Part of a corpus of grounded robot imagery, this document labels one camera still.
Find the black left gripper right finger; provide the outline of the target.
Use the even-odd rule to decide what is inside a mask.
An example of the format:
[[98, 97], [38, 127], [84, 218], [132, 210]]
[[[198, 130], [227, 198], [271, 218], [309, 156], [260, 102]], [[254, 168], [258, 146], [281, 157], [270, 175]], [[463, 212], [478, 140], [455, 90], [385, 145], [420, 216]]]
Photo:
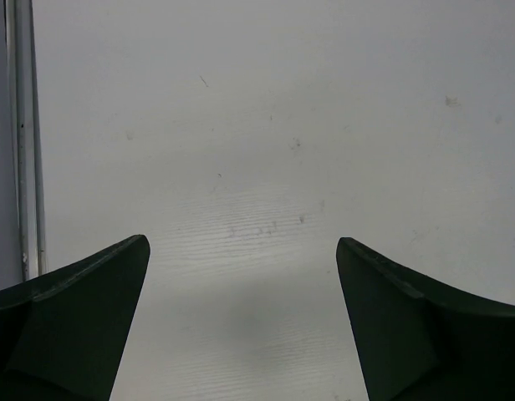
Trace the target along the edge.
[[402, 266], [353, 238], [338, 273], [371, 400], [515, 400], [515, 306]]

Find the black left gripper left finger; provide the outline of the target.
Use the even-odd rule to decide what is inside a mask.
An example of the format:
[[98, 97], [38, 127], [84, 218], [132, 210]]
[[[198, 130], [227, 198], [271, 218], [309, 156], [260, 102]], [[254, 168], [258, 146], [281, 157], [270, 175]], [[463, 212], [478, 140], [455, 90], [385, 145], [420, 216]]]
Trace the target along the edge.
[[0, 290], [0, 400], [107, 400], [150, 259], [144, 235]]

